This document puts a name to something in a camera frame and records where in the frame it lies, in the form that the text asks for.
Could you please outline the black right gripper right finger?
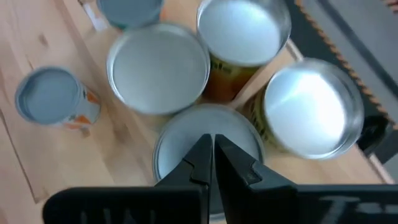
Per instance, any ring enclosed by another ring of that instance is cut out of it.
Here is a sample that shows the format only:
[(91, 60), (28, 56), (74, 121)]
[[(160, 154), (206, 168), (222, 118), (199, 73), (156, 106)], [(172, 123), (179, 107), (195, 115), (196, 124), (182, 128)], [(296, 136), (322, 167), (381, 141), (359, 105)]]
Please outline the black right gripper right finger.
[(215, 171), (227, 223), (397, 224), (397, 186), (295, 184), (222, 134)]

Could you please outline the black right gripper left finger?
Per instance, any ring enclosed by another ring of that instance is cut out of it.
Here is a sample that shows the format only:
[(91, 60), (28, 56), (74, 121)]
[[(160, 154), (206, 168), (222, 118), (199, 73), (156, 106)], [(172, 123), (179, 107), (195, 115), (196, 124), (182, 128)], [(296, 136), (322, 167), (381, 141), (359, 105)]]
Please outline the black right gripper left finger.
[(44, 204), (45, 224), (209, 223), (213, 140), (204, 134), (153, 187), (73, 187)]

